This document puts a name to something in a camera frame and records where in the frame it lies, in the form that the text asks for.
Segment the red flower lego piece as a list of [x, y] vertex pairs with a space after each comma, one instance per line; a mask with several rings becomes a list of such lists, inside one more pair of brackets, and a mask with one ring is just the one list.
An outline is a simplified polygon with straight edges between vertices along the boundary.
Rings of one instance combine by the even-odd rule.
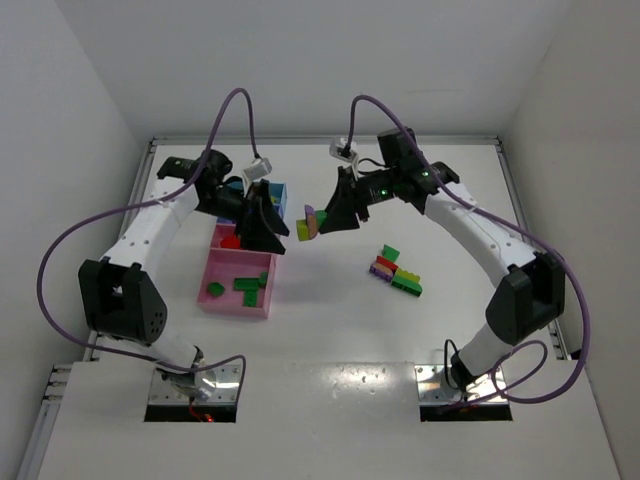
[[229, 235], [221, 239], [219, 247], [222, 249], [242, 249], [241, 239], [236, 235]]

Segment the purple green lego cluster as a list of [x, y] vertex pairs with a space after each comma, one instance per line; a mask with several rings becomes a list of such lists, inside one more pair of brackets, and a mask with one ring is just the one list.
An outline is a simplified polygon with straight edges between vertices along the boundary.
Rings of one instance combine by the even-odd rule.
[[311, 205], [304, 206], [304, 217], [296, 221], [296, 232], [300, 242], [315, 239], [326, 219], [324, 210], [316, 210]]

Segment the green lego plate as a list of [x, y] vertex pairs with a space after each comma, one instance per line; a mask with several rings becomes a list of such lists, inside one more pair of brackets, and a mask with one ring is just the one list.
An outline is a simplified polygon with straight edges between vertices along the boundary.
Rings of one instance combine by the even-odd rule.
[[233, 281], [233, 289], [236, 291], [259, 290], [258, 278], [238, 277]]

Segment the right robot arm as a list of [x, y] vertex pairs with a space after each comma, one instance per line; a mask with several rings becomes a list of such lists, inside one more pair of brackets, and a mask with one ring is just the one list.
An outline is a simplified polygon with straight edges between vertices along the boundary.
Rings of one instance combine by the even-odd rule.
[[480, 265], [495, 287], [485, 323], [451, 359], [444, 383], [463, 392], [533, 332], [564, 311], [565, 273], [542, 253], [483, 217], [459, 175], [443, 162], [424, 165], [412, 132], [387, 130], [377, 137], [384, 165], [361, 174], [359, 157], [344, 138], [334, 140], [332, 157], [344, 161], [319, 231], [359, 228], [369, 208], [393, 198], [411, 204], [447, 231]]

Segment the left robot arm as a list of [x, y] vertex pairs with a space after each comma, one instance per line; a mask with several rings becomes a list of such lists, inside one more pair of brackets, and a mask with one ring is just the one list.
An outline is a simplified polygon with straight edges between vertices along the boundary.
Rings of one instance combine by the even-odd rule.
[[136, 347], [161, 369], [185, 374], [201, 351], [170, 328], [168, 309], [154, 284], [166, 249], [194, 212], [235, 223], [244, 249], [282, 255], [289, 230], [265, 179], [233, 187], [233, 164], [208, 150], [197, 160], [168, 158], [157, 172], [147, 206], [99, 260], [86, 260], [78, 278], [89, 328]]

